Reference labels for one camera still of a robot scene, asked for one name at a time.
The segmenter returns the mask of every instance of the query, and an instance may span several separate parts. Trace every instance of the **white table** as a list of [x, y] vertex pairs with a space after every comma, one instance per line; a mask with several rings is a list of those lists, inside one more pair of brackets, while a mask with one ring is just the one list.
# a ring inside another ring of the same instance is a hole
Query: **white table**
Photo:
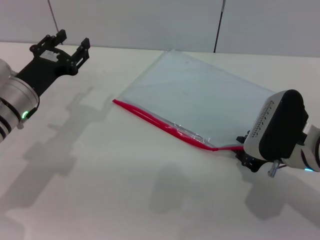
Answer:
[[[0, 43], [20, 71], [30, 44]], [[68, 53], [75, 46], [61, 46]], [[92, 47], [0, 144], [2, 240], [320, 238], [320, 173], [267, 177], [232, 152], [188, 145], [111, 103], [161, 51]], [[320, 59], [188, 53], [274, 91], [297, 89], [320, 127]]]

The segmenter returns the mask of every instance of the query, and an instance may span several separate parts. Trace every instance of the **clear plastic bag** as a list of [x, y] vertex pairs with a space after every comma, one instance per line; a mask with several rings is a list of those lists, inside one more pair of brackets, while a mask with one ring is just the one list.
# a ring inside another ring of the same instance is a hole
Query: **clear plastic bag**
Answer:
[[185, 135], [209, 147], [223, 147], [239, 144], [236, 137], [251, 129], [272, 94], [271, 90], [171, 50], [114, 102], [124, 103], [122, 107], [133, 106], [133, 113], [139, 109], [136, 115], [147, 114], [151, 121], [142, 118], [172, 135], [168, 128], [175, 129], [176, 137]]

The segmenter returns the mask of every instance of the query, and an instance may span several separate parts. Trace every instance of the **red zipper strip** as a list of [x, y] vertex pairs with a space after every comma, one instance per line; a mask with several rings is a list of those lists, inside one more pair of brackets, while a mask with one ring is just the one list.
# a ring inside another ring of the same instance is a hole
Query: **red zipper strip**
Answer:
[[209, 147], [209, 146], [205, 145], [204, 143], [190, 137], [189, 135], [186, 135], [185, 133], [180, 132], [175, 127], [172, 127], [168, 123], [159, 120], [158, 118], [154, 117], [152, 114], [150, 114], [150, 113], [148, 113], [148, 112], [146, 112], [146, 111], [144, 111], [134, 105], [131, 105], [131, 104], [128, 104], [126, 102], [119, 101], [116, 99], [114, 99], [113, 102], [115, 104], [119, 105], [120, 107], [128, 110], [129, 112], [133, 113], [134, 115], [142, 118], [143, 120], [147, 121], [148, 123], [160, 128], [161, 130], [171, 134], [172, 136], [175, 136], [176, 138], [178, 138], [178, 139], [180, 139], [190, 145], [193, 145], [195, 147], [209, 150], [209, 151], [213, 151], [213, 152], [216, 152], [219, 150], [231, 150], [231, 151], [244, 150], [243, 146]]

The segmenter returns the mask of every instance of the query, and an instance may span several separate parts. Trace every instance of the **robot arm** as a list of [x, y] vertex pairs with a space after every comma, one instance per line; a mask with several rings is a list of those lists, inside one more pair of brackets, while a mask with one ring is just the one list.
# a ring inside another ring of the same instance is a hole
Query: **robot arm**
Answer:
[[88, 60], [88, 38], [72, 56], [56, 48], [66, 39], [66, 31], [60, 30], [56, 36], [47, 35], [32, 45], [33, 60], [19, 73], [0, 59], [0, 142], [16, 126], [23, 128], [23, 123], [37, 111], [39, 97], [58, 77], [76, 75]]
[[272, 95], [248, 134], [237, 138], [243, 143], [244, 151], [236, 152], [236, 157], [252, 172], [272, 162], [270, 177], [275, 176], [280, 164], [320, 172], [320, 129], [307, 123], [308, 117], [298, 91]]

